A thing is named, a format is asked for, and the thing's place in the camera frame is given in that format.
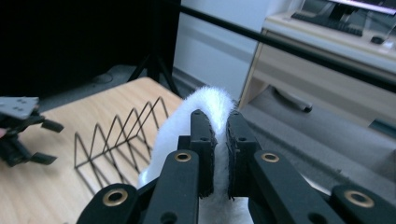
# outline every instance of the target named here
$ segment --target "wire rack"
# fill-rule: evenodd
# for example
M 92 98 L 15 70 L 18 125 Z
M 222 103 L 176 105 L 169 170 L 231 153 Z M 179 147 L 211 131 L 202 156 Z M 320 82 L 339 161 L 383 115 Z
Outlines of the wire rack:
M 149 143 L 153 139 L 148 139 L 146 132 L 157 132 L 168 117 L 163 98 L 159 97 L 154 104 L 147 102 L 140 113 L 134 107 L 124 122 L 116 115 L 107 134 L 96 123 L 89 147 L 75 133 L 74 167 L 92 195 L 110 184 L 136 184 L 151 156 Z

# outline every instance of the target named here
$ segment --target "black tripod stand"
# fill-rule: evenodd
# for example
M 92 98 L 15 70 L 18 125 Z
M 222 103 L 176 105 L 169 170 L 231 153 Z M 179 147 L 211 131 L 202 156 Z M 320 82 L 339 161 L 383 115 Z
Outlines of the black tripod stand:
M 173 2 L 180 4 L 180 0 L 174 0 Z M 151 19 L 150 53 L 136 67 L 128 81 L 137 79 L 143 69 L 147 68 L 148 77 L 159 82 L 160 73 L 162 72 L 171 91 L 179 95 L 172 79 L 179 12 L 169 8 L 169 6 L 163 6 L 161 0 L 151 0 L 149 18 Z

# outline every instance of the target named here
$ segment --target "tv stand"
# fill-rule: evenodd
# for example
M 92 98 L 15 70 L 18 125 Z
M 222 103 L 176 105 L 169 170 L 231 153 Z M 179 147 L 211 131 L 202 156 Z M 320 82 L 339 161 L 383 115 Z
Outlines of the tv stand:
M 396 48 L 371 43 L 369 30 L 362 37 L 290 18 L 293 11 L 268 17 L 263 35 L 281 39 L 290 46 L 327 55 L 335 62 L 373 71 L 379 78 L 396 82 Z M 390 38 L 396 44 L 396 38 Z M 329 109 L 339 116 L 369 127 L 376 119 L 396 124 L 396 93 L 348 77 L 322 65 L 266 44 L 259 44 L 250 68 L 241 105 L 248 102 L 252 85 L 272 85 Z

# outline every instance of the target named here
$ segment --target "white fabric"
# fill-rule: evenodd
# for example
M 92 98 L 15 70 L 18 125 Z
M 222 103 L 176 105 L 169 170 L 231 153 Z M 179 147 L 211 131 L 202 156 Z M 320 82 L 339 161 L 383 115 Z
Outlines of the white fabric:
M 199 202 L 199 223 L 252 223 L 247 199 L 229 200 L 228 148 L 226 145 L 226 123 L 235 109 L 230 95 L 219 88 L 203 87 L 187 97 L 180 107 L 160 128 L 148 168 L 139 176 L 138 187 L 158 177 L 166 156 L 177 149 L 180 135 L 191 135 L 191 113 L 202 110 L 215 133 L 214 192 Z

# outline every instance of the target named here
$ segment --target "screw hole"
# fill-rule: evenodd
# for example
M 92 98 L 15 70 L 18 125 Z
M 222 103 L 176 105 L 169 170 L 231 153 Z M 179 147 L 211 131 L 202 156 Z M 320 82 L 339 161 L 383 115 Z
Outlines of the screw hole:
M 371 208 L 374 207 L 374 201 L 369 196 L 356 190 L 347 190 L 344 196 L 357 206 Z
M 161 216 L 162 224 L 174 224 L 177 221 L 177 215 L 173 212 L 166 212 Z
M 189 153 L 178 153 L 175 156 L 175 159 L 177 161 L 189 161 L 191 159 L 191 155 Z
M 128 192 L 125 189 L 112 189 L 103 196 L 103 203 L 107 206 L 117 206 L 125 202 Z
M 310 213 L 308 215 L 309 220 L 314 223 L 314 224 L 326 224 L 327 220 L 326 218 L 318 213 Z
M 122 198 L 122 194 L 119 193 L 119 192 L 115 192 L 115 193 L 113 193 L 113 194 L 111 194 L 111 195 L 108 196 L 108 199 L 109 199 L 111 202 L 115 202 L 115 201 L 117 201 L 117 200 L 119 200 L 119 199 L 121 199 L 121 198 Z
M 264 153 L 262 154 L 262 159 L 269 162 L 277 162 L 279 161 L 279 157 L 273 153 Z

